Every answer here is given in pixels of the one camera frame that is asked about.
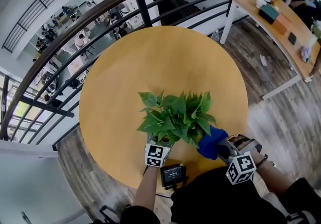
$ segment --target potted plant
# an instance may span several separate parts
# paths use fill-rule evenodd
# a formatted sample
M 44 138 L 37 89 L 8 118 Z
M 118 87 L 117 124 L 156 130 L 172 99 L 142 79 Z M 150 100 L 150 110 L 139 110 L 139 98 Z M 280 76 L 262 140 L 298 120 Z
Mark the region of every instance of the potted plant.
M 172 146 L 179 139 L 198 147 L 198 138 L 211 135 L 209 122 L 215 123 L 212 115 L 206 112 L 212 105 L 210 92 L 203 95 L 182 94 L 180 96 L 158 96 L 150 92 L 140 92 L 146 108 L 143 123 L 137 129 L 150 134 L 155 143 Z

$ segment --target forearm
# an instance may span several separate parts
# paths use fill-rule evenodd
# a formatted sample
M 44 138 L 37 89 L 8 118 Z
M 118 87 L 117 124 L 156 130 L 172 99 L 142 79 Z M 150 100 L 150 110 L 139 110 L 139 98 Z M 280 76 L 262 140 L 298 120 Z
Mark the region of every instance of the forearm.
M 295 7 L 298 7 L 302 4 L 304 4 L 305 2 L 304 1 L 295 1 L 295 2 L 291 2 L 290 5 L 295 8 Z
M 251 151 L 251 156 L 255 164 L 258 164 L 263 159 L 263 155 L 258 153 L 256 150 Z M 267 161 L 265 161 L 256 171 L 265 182 L 268 190 L 274 193 L 277 197 L 280 197 L 293 183 Z
M 143 206 L 153 210 L 157 186 L 158 168 L 148 167 L 137 189 L 132 206 Z

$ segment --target blue glove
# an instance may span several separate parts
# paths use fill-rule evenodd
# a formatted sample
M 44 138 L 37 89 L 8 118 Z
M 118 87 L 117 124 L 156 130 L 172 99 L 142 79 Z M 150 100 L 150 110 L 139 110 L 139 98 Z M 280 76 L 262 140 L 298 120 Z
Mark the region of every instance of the blue glove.
M 211 135 L 205 135 L 199 141 L 199 148 L 197 151 L 203 155 L 205 158 L 209 158 L 212 160 L 216 160 L 218 156 L 218 148 L 216 144 L 227 138 L 229 135 L 226 133 L 225 130 L 217 129 L 213 126 L 210 126 Z

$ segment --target black and white marker cube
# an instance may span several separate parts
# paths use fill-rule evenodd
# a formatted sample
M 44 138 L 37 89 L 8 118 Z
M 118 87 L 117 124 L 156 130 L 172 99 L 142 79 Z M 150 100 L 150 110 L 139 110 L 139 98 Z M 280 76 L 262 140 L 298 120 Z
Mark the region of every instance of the black and white marker cube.
M 162 167 L 171 152 L 170 147 L 146 144 L 145 164 L 154 167 Z
M 233 158 L 226 176 L 233 185 L 236 185 L 249 180 L 255 170 L 256 166 L 250 152 L 245 152 L 243 155 Z

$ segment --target desk leg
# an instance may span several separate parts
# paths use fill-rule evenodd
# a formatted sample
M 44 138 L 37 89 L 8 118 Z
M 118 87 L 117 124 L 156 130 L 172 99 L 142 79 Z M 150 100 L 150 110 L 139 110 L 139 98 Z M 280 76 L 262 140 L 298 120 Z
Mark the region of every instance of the desk leg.
M 232 26 L 232 23 L 233 23 L 233 20 L 234 20 L 234 15 L 235 15 L 236 8 L 237 8 L 236 4 L 234 3 L 234 1 L 232 1 L 231 7 L 230 7 L 230 12 L 229 12 L 229 15 L 227 17 L 227 21 L 225 23 L 223 34 L 222 34 L 221 40 L 220 40 L 220 43 L 222 45 L 225 44 L 226 38 L 229 35 L 230 29 L 231 29 L 231 26 Z
M 267 100 L 270 97 L 276 95 L 277 93 L 282 92 L 283 90 L 287 89 L 288 87 L 290 87 L 290 86 L 294 85 L 295 83 L 299 82 L 301 79 L 302 78 L 301 78 L 300 75 L 296 75 L 295 77 L 293 77 L 292 79 L 290 79 L 289 81 L 284 83 L 283 85 L 277 87 L 275 90 L 272 90 L 270 93 L 267 93 L 264 96 L 262 96 L 263 100 Z

